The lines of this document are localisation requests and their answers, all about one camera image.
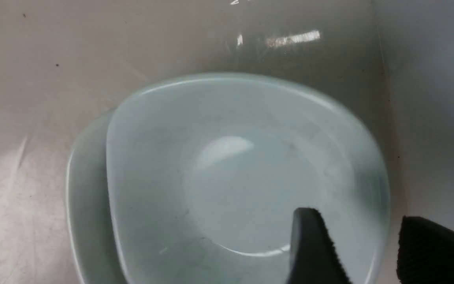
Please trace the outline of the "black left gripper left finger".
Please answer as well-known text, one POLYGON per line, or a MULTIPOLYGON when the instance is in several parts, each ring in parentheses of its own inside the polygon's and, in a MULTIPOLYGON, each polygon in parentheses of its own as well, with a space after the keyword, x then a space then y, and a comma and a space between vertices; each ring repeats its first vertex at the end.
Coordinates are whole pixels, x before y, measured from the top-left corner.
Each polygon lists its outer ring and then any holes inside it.
POLYGON ((297 208, 292 216, 287 284, 350 284, 322 215, 297 208))

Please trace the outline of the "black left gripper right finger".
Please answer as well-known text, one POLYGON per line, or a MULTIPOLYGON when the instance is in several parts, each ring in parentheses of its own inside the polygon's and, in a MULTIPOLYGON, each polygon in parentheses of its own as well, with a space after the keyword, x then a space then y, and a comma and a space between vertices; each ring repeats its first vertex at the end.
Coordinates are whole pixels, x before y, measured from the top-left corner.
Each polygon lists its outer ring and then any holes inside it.
POLYGON ((402 284, 454 284, 454 231, 423 217, 404 216, 396 274, 402 284))

